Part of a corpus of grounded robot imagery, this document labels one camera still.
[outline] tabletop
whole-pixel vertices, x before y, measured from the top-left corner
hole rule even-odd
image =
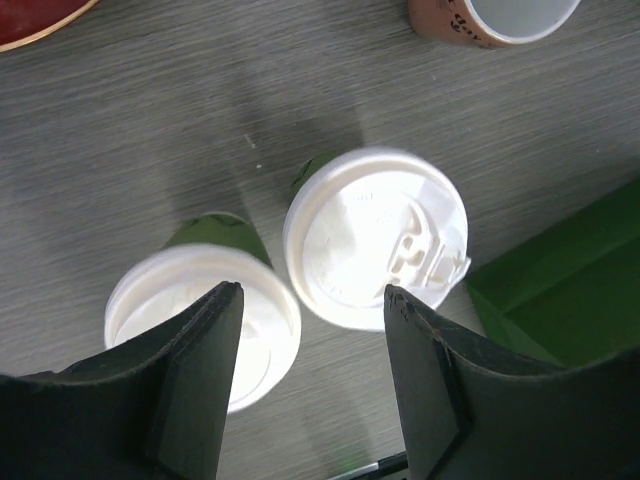
[[[287,186],[327,150],[432,162],[486,263],[640,174],[639,24],[634,0],[583,0],[550,38],[485,51],[417,37],[402,0],[102,0],[0,55],[0,371],[101,351],[118,279],[211,210],[250,219],[286,279]],[[441,312],[480,329],[463,286]],[[228,418],[219,479],[403,450],[384,335],[304,310],[302,336]]]

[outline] brown mug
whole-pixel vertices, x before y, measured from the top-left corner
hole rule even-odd
[[[557,30],[580,0],[409,0],[418,35],[481,48],[535,42]]]
[[[96,3],[98,0],[0,0],[0,52],[46,37]]]

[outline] white plastic lid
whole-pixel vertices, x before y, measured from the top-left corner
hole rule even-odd
[[[337,157],[302,186],[287,214],[285,258],[302,301],[341,327],[384,330],[387,284],[432,308],[466,274],[462,199],[433,165],[402,150]]]
[[[295,360],[300,346],[300,309],[275,273],[243,251],[207,244],[182,245],[136,265],[107,303],[107,348],[174,317],[222,281],[239,282],[244,290],[228,411],[257,402],[282,380]]]

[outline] red plate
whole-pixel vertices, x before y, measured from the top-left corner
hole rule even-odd
[[[55,32],[98,0],[0,0],[0,52]]]

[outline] green container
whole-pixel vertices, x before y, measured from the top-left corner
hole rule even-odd
[[[331,162],[331,160],[337,157],[337,153],[326,152],[307,160],[300,167],[295,180],[291,183],[291,199],[293,200],[295,198],[302,186],[307,183],[307,180],[309,180],[318,170]]]
[[[211,243],[243,250],[272,267],[267,249],[253,225],[231,213],[211,213],[190,220],[173,234],[164,248],[192,243]]]
[[[487,336],[559,365],[640,344],[640,178],[467,277]]]

